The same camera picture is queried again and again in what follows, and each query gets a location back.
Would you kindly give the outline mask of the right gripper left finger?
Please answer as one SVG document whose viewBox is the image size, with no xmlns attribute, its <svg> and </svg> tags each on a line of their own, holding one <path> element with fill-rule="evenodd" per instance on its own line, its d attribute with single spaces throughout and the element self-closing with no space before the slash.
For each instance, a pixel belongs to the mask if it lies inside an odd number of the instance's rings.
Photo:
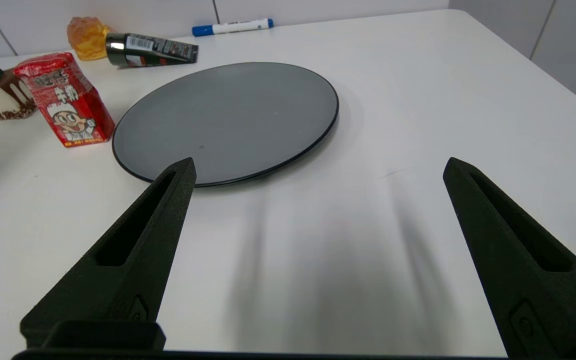
<svg viewBox="0 0 576 360">
<path fill-rule="evenodd" d="M 23 317 L 27 347 L 60 322 L 155 322 L 195 180 L 192 158 L 167 167 Z"/>
</svg>

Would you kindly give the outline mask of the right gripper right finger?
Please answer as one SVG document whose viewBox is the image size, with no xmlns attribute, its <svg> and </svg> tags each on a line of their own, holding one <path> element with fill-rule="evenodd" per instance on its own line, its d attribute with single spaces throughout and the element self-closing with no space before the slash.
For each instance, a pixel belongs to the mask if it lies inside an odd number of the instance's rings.
<svg viewBox="0 0 576 360">
<path fill-rule="evenodd" d="M 576 359 L 576 255 L 468 162 L 443 181 L 508 357 Z"/>
</svg>

